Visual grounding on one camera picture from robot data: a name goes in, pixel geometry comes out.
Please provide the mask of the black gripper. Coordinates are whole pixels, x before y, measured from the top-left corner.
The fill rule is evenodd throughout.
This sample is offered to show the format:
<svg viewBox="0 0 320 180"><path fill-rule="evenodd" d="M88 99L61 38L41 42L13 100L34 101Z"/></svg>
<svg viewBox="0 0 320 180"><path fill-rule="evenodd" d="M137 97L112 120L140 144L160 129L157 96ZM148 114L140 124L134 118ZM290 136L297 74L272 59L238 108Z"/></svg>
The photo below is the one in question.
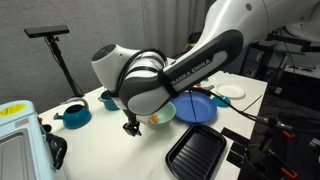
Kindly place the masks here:
<svg viewBox="0 0 320 180"><path fill-rule="evenodd" d="M124 110L125 115L128 118L128 122L123 125L123 129L130 136L141 136L140 123L136 119L136 115L129 110Z"/></svg>

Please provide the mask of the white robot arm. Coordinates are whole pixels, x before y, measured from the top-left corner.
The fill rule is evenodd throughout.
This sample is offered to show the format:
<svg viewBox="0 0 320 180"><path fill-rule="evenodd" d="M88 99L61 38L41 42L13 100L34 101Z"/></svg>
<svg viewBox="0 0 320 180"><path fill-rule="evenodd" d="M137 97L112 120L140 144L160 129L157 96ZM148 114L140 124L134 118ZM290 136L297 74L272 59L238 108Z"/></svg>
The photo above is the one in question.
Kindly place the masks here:
<svg viewBox="0 0 320 180"><path fill-rule="evenodd" d="M123 129L140 133L142 122L185 90L234 61L247 45L272 31L317 42L319 0L216 0L196 45L176 60L157 49L132 50L110 44L91 63L128 122Z"/></svg>

